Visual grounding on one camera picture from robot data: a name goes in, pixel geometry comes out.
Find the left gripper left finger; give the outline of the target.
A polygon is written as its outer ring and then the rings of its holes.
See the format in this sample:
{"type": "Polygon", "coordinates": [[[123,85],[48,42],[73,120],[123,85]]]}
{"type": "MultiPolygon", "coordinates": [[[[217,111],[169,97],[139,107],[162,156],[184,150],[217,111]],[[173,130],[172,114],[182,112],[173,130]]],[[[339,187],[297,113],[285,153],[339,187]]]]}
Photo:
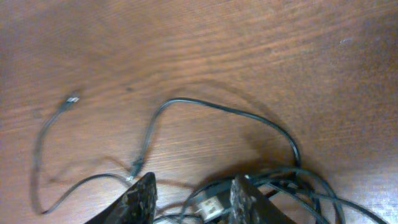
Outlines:
{"type": "Polygon", "coordinates": [[[86,224],[153,224],[156,201],[155,174],[148,172],[86,224]]]}

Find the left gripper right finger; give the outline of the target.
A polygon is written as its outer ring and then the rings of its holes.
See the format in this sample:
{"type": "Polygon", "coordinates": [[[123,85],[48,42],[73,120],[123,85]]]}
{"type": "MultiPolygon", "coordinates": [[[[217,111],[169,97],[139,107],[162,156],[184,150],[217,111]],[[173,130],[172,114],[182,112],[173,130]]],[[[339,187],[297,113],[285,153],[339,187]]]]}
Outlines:
{"type": "Polygon", "coordinates": [[[295,224],[243,175],[231,184],[231,224],[295,224]]]}

